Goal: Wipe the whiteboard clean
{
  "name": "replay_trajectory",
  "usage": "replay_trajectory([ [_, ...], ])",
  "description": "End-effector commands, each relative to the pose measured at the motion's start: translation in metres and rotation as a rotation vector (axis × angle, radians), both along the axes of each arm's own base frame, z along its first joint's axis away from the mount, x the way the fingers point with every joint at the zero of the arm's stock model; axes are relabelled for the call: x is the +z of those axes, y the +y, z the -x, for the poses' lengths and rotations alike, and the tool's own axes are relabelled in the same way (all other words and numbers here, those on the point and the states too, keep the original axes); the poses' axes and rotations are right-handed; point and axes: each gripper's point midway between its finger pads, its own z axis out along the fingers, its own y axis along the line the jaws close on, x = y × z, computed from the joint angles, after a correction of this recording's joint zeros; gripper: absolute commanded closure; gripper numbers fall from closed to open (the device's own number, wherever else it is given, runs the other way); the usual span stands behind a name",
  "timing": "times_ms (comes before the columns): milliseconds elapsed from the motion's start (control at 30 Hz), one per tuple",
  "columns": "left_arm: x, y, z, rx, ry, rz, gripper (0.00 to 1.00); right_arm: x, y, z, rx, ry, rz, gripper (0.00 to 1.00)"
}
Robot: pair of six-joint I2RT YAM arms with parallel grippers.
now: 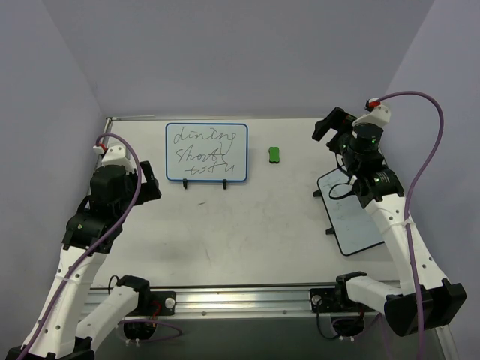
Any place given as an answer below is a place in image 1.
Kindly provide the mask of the blue framed whiteboard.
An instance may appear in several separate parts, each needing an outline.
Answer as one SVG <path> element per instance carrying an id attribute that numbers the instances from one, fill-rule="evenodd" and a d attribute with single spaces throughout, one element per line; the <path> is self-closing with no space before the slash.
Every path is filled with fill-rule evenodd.
<path id="1" fill-rule="evenodd" d="M 170 122 L 164 141 L 165 175 L 171 182 L 242 183 L 248 179 L 246 124 Z"/>

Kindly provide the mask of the green whiteboard eraser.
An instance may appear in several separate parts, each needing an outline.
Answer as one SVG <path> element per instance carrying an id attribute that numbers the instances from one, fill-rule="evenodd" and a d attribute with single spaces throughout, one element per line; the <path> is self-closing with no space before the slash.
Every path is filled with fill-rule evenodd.
<path id="1" fill-rule="evenodd" d="M 276 146 L 270 147 L 268 149 L 268 162 L 270 164 L 279 164 L 280 161 L 280 149 Z"/>

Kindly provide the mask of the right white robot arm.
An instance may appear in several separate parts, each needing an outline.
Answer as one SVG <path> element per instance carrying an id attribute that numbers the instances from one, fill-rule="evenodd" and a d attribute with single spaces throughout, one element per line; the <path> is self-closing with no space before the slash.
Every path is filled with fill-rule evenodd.
<path id="1" fill-rule="evenodd" d="M 370 216 L 388 248 L 400 286 L 374 280 L 363 271 L 341 274 L 333 294 L 317 310 L 328 306 L 342 311 L 372 309 L 385 316 L 399 336 L 448 325 L 467 299 L 461 283 L 451 283 L 435 263 L 407 210 L 407 197 L 379 150 L 389 109 L 374 102 L 360 118 L 335 107 L 315 124 L 312 138 L 320 141 L 329 131 L 335 135 L 328 149 L 341 159 L 338 170 L 345 185 Z"/>

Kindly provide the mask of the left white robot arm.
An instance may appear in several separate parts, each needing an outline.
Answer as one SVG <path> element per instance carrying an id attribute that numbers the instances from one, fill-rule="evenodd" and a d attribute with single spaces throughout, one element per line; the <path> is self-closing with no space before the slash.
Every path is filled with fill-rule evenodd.
<path id="1" fill-rule="evenodd" d="M 125 275 L 104 302 L 98 317 L 81 319 L 83 305 L 99 268 L 134 206 L 161 198 L 158 180 L 145 160 L 133 169 L 127 160 L 98 167 L 91 193 L 67 222 L 52 287 L 34 328 L 8 359 L 93 359 L 98 344 L 128 313 L 151 306 L 149 282 Z"/>

